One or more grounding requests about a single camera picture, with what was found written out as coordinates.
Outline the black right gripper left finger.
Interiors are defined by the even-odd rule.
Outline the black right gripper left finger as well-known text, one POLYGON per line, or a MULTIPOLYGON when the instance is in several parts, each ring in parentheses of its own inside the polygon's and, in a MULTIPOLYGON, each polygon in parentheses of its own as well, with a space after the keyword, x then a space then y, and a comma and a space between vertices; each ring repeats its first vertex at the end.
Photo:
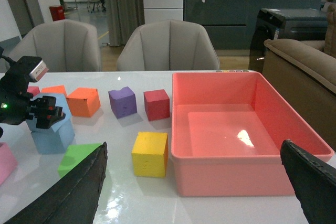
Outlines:
POLYGON ((93 223, 107 160, 103 143, 6 223, 93 223))

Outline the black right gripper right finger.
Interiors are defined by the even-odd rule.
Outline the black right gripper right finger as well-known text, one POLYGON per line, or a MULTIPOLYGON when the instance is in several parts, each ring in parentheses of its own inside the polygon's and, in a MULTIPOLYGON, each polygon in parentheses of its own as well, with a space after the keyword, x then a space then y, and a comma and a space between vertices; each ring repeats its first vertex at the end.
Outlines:
POLYGON ((291 140, 280 157, 308 223, 335 223, 335 168, 291 140))

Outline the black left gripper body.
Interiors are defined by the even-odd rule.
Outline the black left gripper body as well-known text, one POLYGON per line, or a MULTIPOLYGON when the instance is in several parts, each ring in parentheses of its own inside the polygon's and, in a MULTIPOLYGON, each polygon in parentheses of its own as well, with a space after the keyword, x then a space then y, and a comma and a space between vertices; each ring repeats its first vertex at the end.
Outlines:
POLYGON ((30 117, 33 95, 27 92, 29 73, 42 59, 34 56, 22 56, 17 61, 7 56, 1 58, 9 63, 9 70, 1 78, 1 123, 19 125, 30 117))

